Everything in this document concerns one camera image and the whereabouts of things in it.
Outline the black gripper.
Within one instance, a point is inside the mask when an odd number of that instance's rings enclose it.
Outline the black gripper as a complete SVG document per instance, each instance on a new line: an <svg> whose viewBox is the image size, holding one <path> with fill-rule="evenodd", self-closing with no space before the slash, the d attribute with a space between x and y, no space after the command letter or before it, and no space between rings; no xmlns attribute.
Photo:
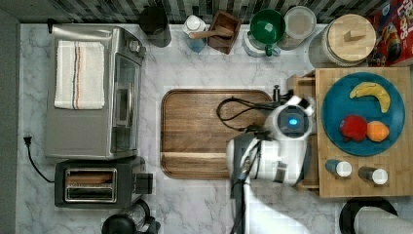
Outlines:
<svg viewBox="0 0 413 234"><path fill-rule="evenodd" d="M293 96L293 90L290 89L286 94L281 94L281 89L279 85L275 85L273 89L273 101L274 102L287 102Z"/></svg>

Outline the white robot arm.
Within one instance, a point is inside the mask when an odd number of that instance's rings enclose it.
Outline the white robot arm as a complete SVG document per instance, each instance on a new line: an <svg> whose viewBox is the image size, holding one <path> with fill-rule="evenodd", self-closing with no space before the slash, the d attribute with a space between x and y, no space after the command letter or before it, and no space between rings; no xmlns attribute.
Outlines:
<svg viewBox="0 0 413 234"><path fill-rule="evenodd" d="M315 113L309 98L292 96L259 106L268 112L263 127L243 130L227 143L226 161L231 181L231 234L310 234L300 221L276 211L257 197L258 180L296 185L303 179L308 137Z"/></svg>

